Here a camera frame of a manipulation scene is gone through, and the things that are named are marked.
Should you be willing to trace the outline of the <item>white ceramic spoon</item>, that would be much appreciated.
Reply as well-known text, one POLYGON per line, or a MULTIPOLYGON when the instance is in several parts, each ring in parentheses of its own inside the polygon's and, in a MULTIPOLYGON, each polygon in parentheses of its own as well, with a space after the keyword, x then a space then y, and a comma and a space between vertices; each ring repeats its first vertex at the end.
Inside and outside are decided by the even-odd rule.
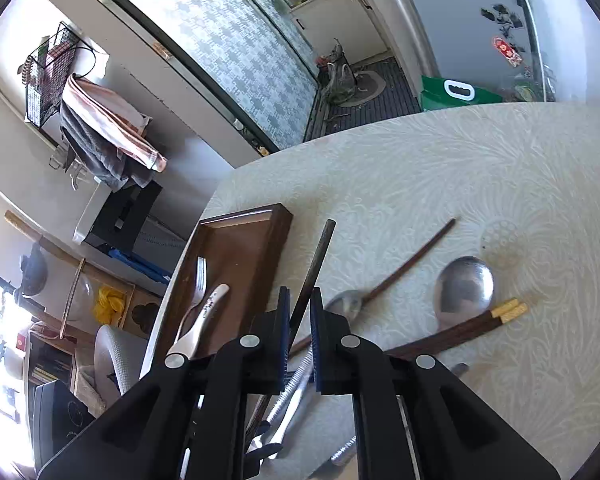
POLYGON ((198 313, 193 326, 178 341, 174 342, 166 354, 164 364, 167 367, 178 367, 184 363, 185 358, 189 360, 194 358, 204 329, 211 320, 216 307, 229 291, 230 286, 221 284, 211 293, 198 313))

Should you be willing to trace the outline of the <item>silver fork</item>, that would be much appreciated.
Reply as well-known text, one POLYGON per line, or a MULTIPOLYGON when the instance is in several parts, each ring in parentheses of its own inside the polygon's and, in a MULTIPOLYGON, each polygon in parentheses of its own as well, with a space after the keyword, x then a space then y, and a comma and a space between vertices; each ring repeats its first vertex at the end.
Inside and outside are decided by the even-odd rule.
POLYGON ((198 257, 196 261, 196 272, 195 272, 195 286, 193 291, 193 298, 190 302, 188 308, 180 319, 180 324, 178 324, 178 330, 176 331, 174 341, 178 341, 184 332, 184 325, 189 317, 192 314, 193 310, 198 307, 198 304, 204 299, 206 296, 208 286, 208 263, 207 259, 204 257, 198 257))

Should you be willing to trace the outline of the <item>small dark metal spoon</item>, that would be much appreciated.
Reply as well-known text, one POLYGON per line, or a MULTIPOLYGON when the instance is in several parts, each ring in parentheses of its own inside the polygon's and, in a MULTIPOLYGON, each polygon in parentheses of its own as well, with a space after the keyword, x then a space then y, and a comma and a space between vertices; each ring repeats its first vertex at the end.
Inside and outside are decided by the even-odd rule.
MULTIPOLYGON (((363 307, 364 292, 360 290, 346 290, 340 292, 326 304, 325 309, 336 314, 343 315, 349 322, 355 320, 363 307)), ((296 354, 304 350, 311 343, 311 336, 306 336, 299 342, 296 342, 290 350, 290 356, 293 358, 296 354)))

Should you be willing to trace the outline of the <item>large spoon textured handle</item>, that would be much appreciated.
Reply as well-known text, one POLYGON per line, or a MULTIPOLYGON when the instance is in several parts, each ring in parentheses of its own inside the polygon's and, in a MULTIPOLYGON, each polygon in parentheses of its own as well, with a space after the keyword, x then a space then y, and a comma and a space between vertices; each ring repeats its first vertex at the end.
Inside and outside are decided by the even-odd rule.
MULTIPOLYGON (((479 258, 465 256, 450 262, 434 286, 434 313, 438 332, 448 330, 489 310, 494 297, 494 276, 479 258)), ((355 437, 338 450, 327 463, 343 466, 355 454, 355 437)))

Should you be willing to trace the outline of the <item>white kitchen cabinet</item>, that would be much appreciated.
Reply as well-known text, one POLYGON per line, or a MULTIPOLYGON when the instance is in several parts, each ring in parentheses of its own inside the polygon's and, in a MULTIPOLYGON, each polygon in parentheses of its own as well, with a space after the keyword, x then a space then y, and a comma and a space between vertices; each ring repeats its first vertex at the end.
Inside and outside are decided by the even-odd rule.
POLYGON ((337 42, 351 64, 390 51, 370 0, 309 0, 290 15, 318 55, 328 55, 337 42))

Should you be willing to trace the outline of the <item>yellow cloth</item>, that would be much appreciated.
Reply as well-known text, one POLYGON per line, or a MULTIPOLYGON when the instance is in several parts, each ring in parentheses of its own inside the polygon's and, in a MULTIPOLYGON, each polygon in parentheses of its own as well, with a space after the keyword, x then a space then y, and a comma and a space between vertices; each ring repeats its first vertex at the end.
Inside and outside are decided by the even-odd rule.
POLYGON ((126 295, 113 287, 102 286, 92 310, 100 325, 118 325, 126 307, 126 295))

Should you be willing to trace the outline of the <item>brown wooden tray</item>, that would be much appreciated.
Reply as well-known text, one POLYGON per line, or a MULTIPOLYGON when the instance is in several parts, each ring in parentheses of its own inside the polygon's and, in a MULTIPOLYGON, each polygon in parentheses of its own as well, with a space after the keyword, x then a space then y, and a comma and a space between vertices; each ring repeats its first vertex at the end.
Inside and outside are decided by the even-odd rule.
POLYGON ((160 304, 140 374, 163 360, 179 327, 188 330, 195 322, 198 312, 188 308, 199 257, 207 261, 208 289, 227 284, 230 290, 212 313, 196 355, 208 356, 248 332, 254 316, 268 305, 291 221, 286 207, 273 204, 198 222, 160 304))

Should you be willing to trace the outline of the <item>wooden ladder rack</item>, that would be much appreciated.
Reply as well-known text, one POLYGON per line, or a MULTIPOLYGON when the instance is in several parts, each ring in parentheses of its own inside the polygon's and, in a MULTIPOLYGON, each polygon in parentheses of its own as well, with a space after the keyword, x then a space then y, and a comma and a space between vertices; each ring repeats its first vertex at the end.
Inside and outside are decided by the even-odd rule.
POLYGON ((134 284, 122 280, 122 278, 117 278, 114 274, 111 274, 99 266, 96 266, 96 264, 89 262, 87 258, 76 258, 75 256, 71 255, 70 252, 66 252, 65 249, 62 249, 60 246, 45 237, 42 233, 38 232, 35 228, 29 226, 11 210, 7 209, 5 211, 4 219, 19 233, 27 237, 29 240, 32 240, 32 242, 38 243, 43 252, 48 252, 56 259, 67 263, 74 269, 74 275, 70 284, 68 296, 64 310, 62 311, 62 317, 60 319, 60 325, 58 328, 60 338, 64 338, 69 333, 69 315, 71 312, 74 295, 76 294, 76 286, 78 286, 82 275, 86 276, 87 278, 92 278, 96 282, 102 283, 103 285, 109 286, 118 292, 124 293, 124 307, 122 312, 117 314, 114 317, 114 322, 112 322, 113 326, 116 326, 122 330, 126 319, 128 318, 131 302, 134 299, 136 291, 136 286, 134 284))

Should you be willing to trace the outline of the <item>white sink basin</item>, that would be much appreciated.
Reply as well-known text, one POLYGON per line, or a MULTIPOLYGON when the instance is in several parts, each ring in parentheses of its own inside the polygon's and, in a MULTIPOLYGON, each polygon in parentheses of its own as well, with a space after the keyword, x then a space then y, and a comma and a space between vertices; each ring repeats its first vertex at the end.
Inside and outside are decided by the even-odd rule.
POLYGON ((79 221, 73 232, 72 241, 74 244, 82 244, 86 240, 87 235, 91 232, 92 227, 98 217, 102 207, 110 194, 110 189, 106 184, 99 183, 96 185, 93 194, 88 200, 84 211, 80 215, 79 221))

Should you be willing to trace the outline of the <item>grey hanging towel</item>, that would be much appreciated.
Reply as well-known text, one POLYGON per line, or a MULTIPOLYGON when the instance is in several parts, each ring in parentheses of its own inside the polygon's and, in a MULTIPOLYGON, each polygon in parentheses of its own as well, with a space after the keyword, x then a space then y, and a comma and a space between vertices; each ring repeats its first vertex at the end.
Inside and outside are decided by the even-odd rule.
POLYGON ((73 154, 112 192, 122 190, 128 183, 144 188, 152 180, 151 171, 135 159, 118 153, 111 144, 65 102, 60 103, 60 131, 73 154))

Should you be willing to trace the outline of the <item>pink striped hanging towel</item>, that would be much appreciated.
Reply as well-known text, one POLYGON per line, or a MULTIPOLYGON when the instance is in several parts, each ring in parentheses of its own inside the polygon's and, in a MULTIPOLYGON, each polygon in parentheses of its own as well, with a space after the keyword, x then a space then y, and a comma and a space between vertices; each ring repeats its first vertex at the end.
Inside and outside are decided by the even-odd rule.
POLYGON ((149 170, 163 172, 166 169, 168 160, 145 138, 151 117, 122 96, 72 74, 61 97, 64 104, 118 152, 132 157, 149 170))

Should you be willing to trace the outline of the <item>plastic bag on floor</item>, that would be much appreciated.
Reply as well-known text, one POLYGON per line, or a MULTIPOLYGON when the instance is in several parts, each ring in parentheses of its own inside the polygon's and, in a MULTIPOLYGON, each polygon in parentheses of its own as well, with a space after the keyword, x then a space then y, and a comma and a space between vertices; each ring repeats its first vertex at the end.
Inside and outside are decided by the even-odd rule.
POLYGON ((328 104, 340 105, 349 101, 355 95, 356 78, 351 65, 344 54, 342 44, 334 39, 335 45, 329 54, 320 56, 317 66, 323 96, 328 104))

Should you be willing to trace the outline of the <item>patterned sliding door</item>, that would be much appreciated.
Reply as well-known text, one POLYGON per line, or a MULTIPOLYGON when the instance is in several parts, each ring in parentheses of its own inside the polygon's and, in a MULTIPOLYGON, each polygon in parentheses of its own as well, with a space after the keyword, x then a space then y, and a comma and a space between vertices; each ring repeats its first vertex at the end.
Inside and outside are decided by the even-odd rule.
POLYGON ((285 0, 108 0, 190 70, 259 151, 309 139, 318 93, 315 53, 285 0))

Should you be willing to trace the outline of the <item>grey refrigerator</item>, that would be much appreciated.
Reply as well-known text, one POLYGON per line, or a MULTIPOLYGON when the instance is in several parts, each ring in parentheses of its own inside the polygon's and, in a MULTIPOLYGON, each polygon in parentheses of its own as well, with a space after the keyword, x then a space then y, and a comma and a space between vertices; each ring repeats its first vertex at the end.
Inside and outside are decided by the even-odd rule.
POLYGON ((386 0, 420 76, 545 102, 548 83, 529 0, 386 0))

